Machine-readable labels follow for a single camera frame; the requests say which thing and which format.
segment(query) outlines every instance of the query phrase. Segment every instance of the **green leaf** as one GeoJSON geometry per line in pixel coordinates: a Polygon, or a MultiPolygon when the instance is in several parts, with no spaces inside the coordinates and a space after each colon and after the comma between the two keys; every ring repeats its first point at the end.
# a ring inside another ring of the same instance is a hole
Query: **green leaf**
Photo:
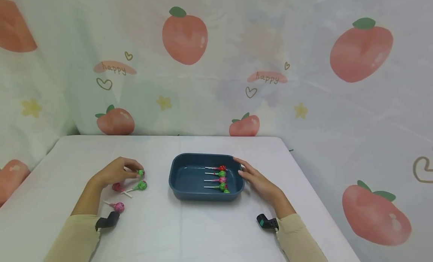
{"type": "Polygon", "coordinates": [[[170,9],[169,12],[172,16],[178,17],[178,18],[183,18],[187,15],[187,12],[185,12],[185,10],[183,10],[179,6],[174,6],[173,8],[170,9]]]}
{"type": "Polygon", "coordinates": [[[376,21],[370,18],[361,18],[354,23],[352,23],[354,28],[358,28],[361,30],[370,30],[376,25],[376,21]]]}
{"type": "Polygon", "coordinates": [[[374,194],[380,195],[383,198],[389,200],[390,202],[393,202],[395,200],[395,195],[387,191],[375,191],[374,194]]]}
{"type": "Polygon", "coordinates": [[[244,116],[242,116],[242,119],[246,119],[248,116],[250,116],[250,113],[246,113],[244,116]]]}
{"type": "Polygon", "coordinates": [[[112,109],[114,109],[114,105],[111,104],[110,106],[108,106],[106,113],[108,113],[108,112],[111,111],[112,109]]]}
{"type": "Polygon", "coordinates": [[[358,180],[358,186],[362,187],[368,191],[371,191],[371,189],[367,186],[367,184],[365,184],[364,182],[362,182],[361,180],[358,180]]]}

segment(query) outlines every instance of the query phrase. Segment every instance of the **blue tray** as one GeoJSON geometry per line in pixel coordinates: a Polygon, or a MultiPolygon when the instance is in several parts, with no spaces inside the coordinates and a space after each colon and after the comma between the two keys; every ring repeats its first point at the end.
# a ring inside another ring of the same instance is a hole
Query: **blue tray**
{"type": "Polygon", "coordinates": [[[233,156],[219,154],[184,153],[175,157],[171,164],[168,183],[174,195],[180,200],[233,201],[245,187],[245,182],[238,174],[241,165],[233,156]],[[204,182],[205,179],[218,179],[218,176],[205,173],[219,171],[204,169],[207,167],[226,166],[227,187],[225,194],[218,189],[207,189],[203,186],[218,186],[219,182],[204,182]]]}

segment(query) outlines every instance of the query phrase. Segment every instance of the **beige sleeve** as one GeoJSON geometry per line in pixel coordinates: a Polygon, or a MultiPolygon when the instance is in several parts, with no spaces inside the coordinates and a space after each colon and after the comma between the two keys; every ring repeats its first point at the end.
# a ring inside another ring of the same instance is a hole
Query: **beige sleeve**
{"type": "Polygon", "coordinates": [[[277,221],[277,239],[290,262],[328,261],[298,214],[277,221]]]}
{"type": "Polygon", "coordinates": [[[99,217],[73,215],[63,225],[44,262],[88,262],[99,242],[95,230],[99,217]]]}

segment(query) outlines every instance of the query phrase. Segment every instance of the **forearm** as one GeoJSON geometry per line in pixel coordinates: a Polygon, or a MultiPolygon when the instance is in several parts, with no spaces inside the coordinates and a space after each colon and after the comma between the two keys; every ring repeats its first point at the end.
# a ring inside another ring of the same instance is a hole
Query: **forearm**
{"type": "Polygon", "coordinates": [[[104,186],[102,186],[97,180],[93,178],[89,180],[83,193],[80,196],[74,210],[71,213],[73,215],[97,215],[99,210],[99,202],[101,193],[104,186]]]}
{"type": "Polygon", "coordinates": [[[296,214],[293,206],[285,196],[285,194],[280,190],[276,190],[273,198],[271,199],[271,204],[275,210],[278,219],[283,219],[291,214],[296,214]]]}
{"type": "Polygon", "coordinates": [[[44,262],[88,262],[99,241],[96,215],[70,216],[44,262]]]}
{"type": "Polygon", "coordinates": [[[290,262],[326,262],[319,245],[285,194],[278,192],[271,202],[279,220],[277,239],[290,262]]]}

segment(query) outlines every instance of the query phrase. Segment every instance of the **yellow flower print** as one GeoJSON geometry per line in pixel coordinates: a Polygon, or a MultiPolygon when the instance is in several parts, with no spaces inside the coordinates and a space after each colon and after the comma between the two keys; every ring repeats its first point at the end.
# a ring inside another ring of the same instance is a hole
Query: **yellow flower print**
{"type": "Polygon", "coordinates": [[[156,103],[161,107],[161,111],[164,111],[165,108],[171,108],[171,99],[169,97],[159,95],[159,99],[156,100],[156,103]]]}
{"type": "Polygon", "coordinates": [[[304,104],[302,102],[300,102],[298,106],[295,106],[294,109],[296,111],[296,118],[301,117],[302,119],[305,119],[305,116],[308,113],[308,109],[307,107],[304,107],[304,104]]]}
{"type": "Polygon", "coordinates": [[[42,107],[36,102],[35,99],[30,101],[22,101],[21,105],[24,107],[22,114],[23,116],[32,115],[34,118],[39,117],[39,112],[42,111],[42,107]]]}

